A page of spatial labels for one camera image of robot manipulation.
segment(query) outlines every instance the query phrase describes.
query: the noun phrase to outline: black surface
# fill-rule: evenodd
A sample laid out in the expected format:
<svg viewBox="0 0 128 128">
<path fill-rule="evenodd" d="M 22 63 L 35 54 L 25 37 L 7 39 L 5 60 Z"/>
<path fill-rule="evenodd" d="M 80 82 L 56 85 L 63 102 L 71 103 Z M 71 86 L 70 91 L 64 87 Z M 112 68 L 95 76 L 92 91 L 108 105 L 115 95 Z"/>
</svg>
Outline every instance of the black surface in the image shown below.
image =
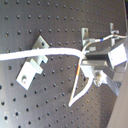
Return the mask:
<svg viewBox="0 0 128 128">
<path fill-rule="evenodd" d="M 39 35 L 50 47 L 81 50 L 81 27 L 89 28 L 90 37 L 102 38 L 110 34 L 111 22 L 125 35 L 122 0 L 1 0 L 0 53 L 31 49 Z M 109 45 L 110 40 L 97 47 Z M 43 74 L 36 75 L 28 91 L 16 82 L 25 59 L 0 62 L 0 128 L 106 127 L 116 100 L 110 88 L 92 85 L 69 108 L 78 58 L 48 58 L 41 64 Z M 84 86 L 81 72 L 76 93 Z"/>
</svg>

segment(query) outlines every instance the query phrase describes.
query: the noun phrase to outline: pegboard hole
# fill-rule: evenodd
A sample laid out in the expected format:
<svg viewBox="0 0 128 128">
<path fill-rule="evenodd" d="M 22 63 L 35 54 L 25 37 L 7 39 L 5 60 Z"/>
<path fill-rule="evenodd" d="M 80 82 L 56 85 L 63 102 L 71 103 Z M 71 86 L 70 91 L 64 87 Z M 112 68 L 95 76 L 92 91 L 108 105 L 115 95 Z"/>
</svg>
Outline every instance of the pegboard hole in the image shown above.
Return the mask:
<svg viewBox="0 0 128 128">
<path fill-rule="evenodd" d="M 26 108 L 26 112 L 29 112 L 29 108 Z"/>
<path fill-rule="evenodd" d="M 5 16 L 5 19 L 8 20 L 8 16 L 7 15 Z"/>
<path fill-rule="evenodd" d="M 28 0 L 27 4 L 28 4 L 28 5 L 30 4 L 30 0 Z"/>
<path fill-rule="evenodd" d="M 18 112 L 16 112 L 16 113 L 15 113 L 15 116 L 18 116 L 18 115 L 19 115 L 19 113 L 18 113 Z"/>
<path fill-rule="evenodd" d="M 9 49 L 7 49 L 7 51 L 6 51 L 7 53 L 10 53 L 10 50 Z"/>
<path fill-rule="evenodd" d="M 28 125 L 31 125 L 31 121 L 28 122 Z"/>
<path fill-rule="evenodd" d="M 16 101 L 16 98 L 13 98 L 13 101 L 15 102 Z"/>
<path fill-rule="evenodd" d="M 41 120 L 41 117 L 38 117 L 38 120 Z"/>
<path fill-rule="evenodd" d="M 16 18 L 19 20 L 20 19 L 20 15 L 17 15 Z"/>
<path fill-rule="evenodd" d="M 34 93 L 37 94 L 37 90 L 35 90 Z"/>
<path fill-rule="evenodd" d="M 1 105 L 2 105 L 2 106 L 4 106 L 4 105 L 5 105 L 5 102 L 4 102 L 4 101 L 2 101 L 2 102 L 1 102 Z"/>
<path fill-rule="evenodd" d="M 21 34 L 21 31 L 18 31 L 17 34 L 20 35 Z"/>
<path fill-rule="evenodd" d="M 11 70 L 12 69 L 12 67 L 11 66 L 8 66 L 8 70 Z"/>
<path fill-rule="evenodd" d="M 7 0 L 5 0 L 5 1 L 4 1 L 4 4 L 8 4 L 8 1 L 7 1 Z"/>
<path fill-rule="evenodd" d="M 0 85 L 0 90 L 2 90 L 2 85 Z"/>
<path fill-rule="evenodd" d="M 6 32 L 5 35 L 6 35 L 6 37 L 8 37 L 9 36 L 9 32 Z"/>
<path fill-rule="evenodd" d="M 50 113 L 48 112 L 47 115 L 50 116 Z"/>
<path fill-rule="evenodd" d="M 19 4 L 19 3 L 20 3 L 20 1 L 19 1 L 19 0 L 17 0 L 17 1 L 16 1 L 16 4 Z"/>
<path fill-rule="evenodd" d="M 36 107 L 39 108 L 39 104 L 37 104 Z"/>
<path fill-rule="evenodd" d="M 4 117 L 4 120 L 8 120 L 8 117 L 7 117 L 7 116 L 5 116 L 5 117 Z"/>
<path fill-rule="evenodd" d="M 24 98 L 27 98 L 27 95 L 26 94 L 24 94 Z"/>
</svg>

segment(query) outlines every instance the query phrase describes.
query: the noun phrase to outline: pegboard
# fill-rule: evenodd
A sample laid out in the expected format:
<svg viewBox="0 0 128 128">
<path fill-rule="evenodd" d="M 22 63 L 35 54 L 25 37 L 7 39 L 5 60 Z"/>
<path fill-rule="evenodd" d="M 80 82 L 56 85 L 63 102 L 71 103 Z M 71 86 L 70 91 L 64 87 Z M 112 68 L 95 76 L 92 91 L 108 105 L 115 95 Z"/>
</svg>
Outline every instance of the pegboard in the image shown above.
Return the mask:
<svg viewBox="0 0 128 128">
<path fill-rule="evenodd" d="M 0 53 L 31 49 L 39 35 L 50 47 L 81 50 L 81 27 L 90 37 L 110 34 L 110 23 L 126 33 L 122 0 L 1 0 Z M 97 44 L 98 50 L 110 40 Z M 48 56 L 26 91 L 16 82 L 25 59 L 0 62 L 0 128 L 105 128 L 116 96 L 107 85 L 91 86 L 68 107 L 78 58 Z M 80 72 L 76 94 L 85 86 Z"/>
</svg>

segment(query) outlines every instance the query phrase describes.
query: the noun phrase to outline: white cable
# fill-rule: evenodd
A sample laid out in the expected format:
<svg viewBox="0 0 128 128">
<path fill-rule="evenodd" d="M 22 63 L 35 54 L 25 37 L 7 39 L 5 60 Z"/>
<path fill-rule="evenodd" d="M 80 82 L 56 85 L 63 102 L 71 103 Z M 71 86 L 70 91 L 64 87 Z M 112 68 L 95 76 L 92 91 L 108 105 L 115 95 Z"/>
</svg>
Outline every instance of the white cable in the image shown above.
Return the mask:
<svg viewBox="0 0 128 128">
<path fill-rule="evenodd" d="M 79 58 L 85 57 L 85 55 L 80 50 L 73 48 L 48 48 L 0 54 L 0 61 L 41 55 L 74 55 Z"/>
<path fill-rule="evenodd" d="M 81 98 L 81 97 L 88 91 L 88 89 L 89 89 L 89 88 L 91 87 L 91 85 L 92 85 L 92 81 L 93 81 L 93 78 L 90 77 L 89 80 L 88 80 L 88 83 L 87 83 L 87 85 L 84 87 L 84 89 L 83 89 L 79 94 L 77 94 L 77 95 L 69 102 L 69 104 L 68 104 L 69 107 L 71 107 L 73 103 L 75 103 L 79 98 Z"/>
<path fill-rule="evenodd" d="M 87 43 L 83 49 L 82 49 L 82 53 L 85 51 L 85 49 L 91 45 L 92 43 Z M 73 89 L 72 89 L 72 93 L 71 93 L 71 97 L 70 97 L 70 100 L 69 100 L 69 107 L 71 107 L 71 105 L 76 102 L 76 100 L 78 100 L 80 97 L 82 97 L 82 93 L 80 92 L 79 93 L 79 96 L 80 97 L 77 97 L 75 98 L 74 100 L 74 95 L 75 95 L 75 90 L 76 90 L 76 86 L 77 86 L 77 83 L 78 83 L 78 79 L 79 79 L 79 72 L 80 72 L 80 64 L 81 64 L 81 61 L 82 61 L 82 58 L 79 59 L 79 62 L 78 62 L 78 67 L 77 67 L 77 73 L 76 73 L 76 78 L 75 78 L 75 82 L 74 82 L 74 85 L 73 85 Z"/>
</svg>

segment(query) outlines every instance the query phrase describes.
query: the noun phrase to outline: white wire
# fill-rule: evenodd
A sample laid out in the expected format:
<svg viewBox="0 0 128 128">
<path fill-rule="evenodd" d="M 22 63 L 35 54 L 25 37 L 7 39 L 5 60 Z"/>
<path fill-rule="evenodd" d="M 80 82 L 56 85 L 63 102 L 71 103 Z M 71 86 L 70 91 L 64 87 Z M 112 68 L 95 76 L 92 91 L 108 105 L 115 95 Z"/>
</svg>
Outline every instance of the white wire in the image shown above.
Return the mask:
<svg viewBox="0 0 128 128">
<path fill-rule="evenodd" d="M 48 48 L 48 49 L 34 49 L 34 50 L 20 51 L 14 53 L 0 54 L 0 61 L 41 56 L 41 55 L 73 55 L 79 58 L 85 57 L 85 55 L 80 50 L 73 48 Z"/>
<path fill-rule="evenodd" d="M 89 45 L 91 45 L 92 43 L 87 43 L 84 47 L 83 47 L 83 49 L 82 49 L 82 52 L 84 52 L 85 51 L 85 49 L 89 46 Z M 79 62 L 78 62 L 78 66 L 81 64 L 81 61 L 82 61 L 82 58 L 80 58 L 79 59 Z M 73 85 L 73 90 L 72 90 L 72 93 L 71 93 L 71 97 L 70 97 L 70 100 L 69 100 L 69 107 L 71 107 L 71 105 L 74 103 L 74 102 L 76 102 L 76 100 L 78 100 L 80 97 L 82 97 L 82 93 L 80 92 L 80 94 L 79 94 L 79 96 L 80 97 L 77 97 L 77 98 L 75 98 L 75 100 L 74 100 L 74 95 L 75 95 L 75 90 L 76 90 L 76 86 L 77 86 L 77 83 L 78 83 L 78 79 L 79 79 L 79 74 L 78 75 L 76 75 L 76 78 L 75 78 L 75 82 L 74 82 L 74 85 Z"/>
<path fill-rule="evenodd" d="M 68 104 L 69 107 L 71 107 L 73 103 L 75 103 L 79 98 L 81 98 L 81 97 L 88 91 L 88 89 L 89 89 L 89 88 L 91 87 L 91 85 L 92 85 L 92 81 L 93 81 L 93 78 L 90 77 L 89 80 L 88 80 L 87 85 L 85 86 L 85 88 L 84 88 L 79 94 L 77 94 L 77 95 L 69 102 L 69 104 Z"/>
</svg>

